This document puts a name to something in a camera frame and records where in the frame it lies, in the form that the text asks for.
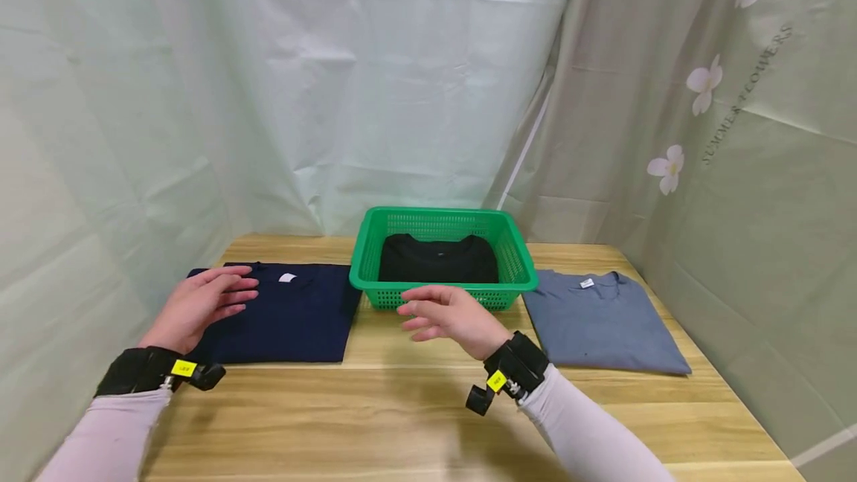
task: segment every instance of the green basket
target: green basket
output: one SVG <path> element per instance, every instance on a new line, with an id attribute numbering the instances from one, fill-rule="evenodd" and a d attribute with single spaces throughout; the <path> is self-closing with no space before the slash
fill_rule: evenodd
<path id="1" fill-rule="evenodd" d="M 375 207 L 366 212 L 351 257 L 349 280 L 366 292 L 372 307 L 395 309 L 401 294 L 426 283 L 378 281 L 380 250 L 391 234 L 410 233 L 417 240 L 456 241 L 474 234 L 489 242 L 497 256 L 500 283 L 448 283 L 461 286 L 489 311 L 505 311 L 521 292 L 538 284 L 536 269 L 524 239 L 508 213 L 475 209 Z"/>

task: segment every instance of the black wrist strap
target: black wrist strap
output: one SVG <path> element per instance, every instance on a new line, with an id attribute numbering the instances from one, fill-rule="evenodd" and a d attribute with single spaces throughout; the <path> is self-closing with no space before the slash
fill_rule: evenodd
<path id="1" fill-rule="evenodd" d="M 109 365 L 95 396 L 156 391 L 161 387 L 175 391 L 182 382 L 208 391 L 226 374 L 220 364 L 195 363 L 182 357 L 166 348 L 129 348 Z"/>
<path id="2" fill-rule="evenodd" d="M 529 337 L 516 331 L 491 357 L 485 359 L 486 387 L 473 386 L 467 397 L 467 408 L 485 415 L 494 396 L 505 391 L 520 401 L 545 380 L 548 357 Z"/>

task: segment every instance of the hand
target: hand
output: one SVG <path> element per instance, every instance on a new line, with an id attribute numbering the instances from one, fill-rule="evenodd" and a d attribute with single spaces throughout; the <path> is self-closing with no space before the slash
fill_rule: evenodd
<path id="1" fill-rule="evenodd" d="M 512 334 L 473 296 L 458 286 L 418 286 L 402 293 L 406 301 L 400 315 L 415 318 L 402 324 L 402 330 L 419 330 L 414 341 L 450 337 L 470 357 L 484 362 L 512 338 Z"/>
<path id="2" fill-rule="evenodd" d="M 244 279 L 249 266 L 214 268 L 183 280 L 167 298 L 155 324 L 138 347 L 162 347 L 187 354 L 199 344 L 205 328 L 241 313 L 245 301 L 259 295 L 259 280 Z"/>

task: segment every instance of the wooden table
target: wooden table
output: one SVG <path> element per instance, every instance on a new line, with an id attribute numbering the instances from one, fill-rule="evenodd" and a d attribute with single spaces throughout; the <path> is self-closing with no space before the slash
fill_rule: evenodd
<path id="1" fill-rule="evenodd" d="M 222 261 L 348 264 L 353 245 L 345 238 L 252 234 L 236 240 Z M 612 247 L 529 247 L 537 268 L 616 270 L 645 286 Z M 802 481 L 658 298 L 649 296 L 692 376 L 562 373 L 636 433 L 678 481 Z M 498 317 L 536 339 L 521 301 Z M 413 343 L 400 323 L 395 313 L 374 311 L 364 300 L 342 364 L 233 366 L 213 391 L 182 388 L 158 425 L 142 480 L 566 480 L 508 398 L 498 399 L 485 418 L 464 408 L 470 385 L 485 379 L 480 363 L 452 341 Z"/>

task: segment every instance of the arm sleeve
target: arm sleeve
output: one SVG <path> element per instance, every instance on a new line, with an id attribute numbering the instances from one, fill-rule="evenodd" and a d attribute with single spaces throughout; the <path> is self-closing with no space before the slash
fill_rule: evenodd
<path id="1" fill-rule="evenodd" d="M 520 409 L 576 481 L 673 482 L 670 472 L 643 442 L 553 365 Z"/>
<path id="2" fill-rule="evenodd" d="M 173 392 L 100 396 L 36 478 L 36 482 L 133 482 L 149 434 Z"/>

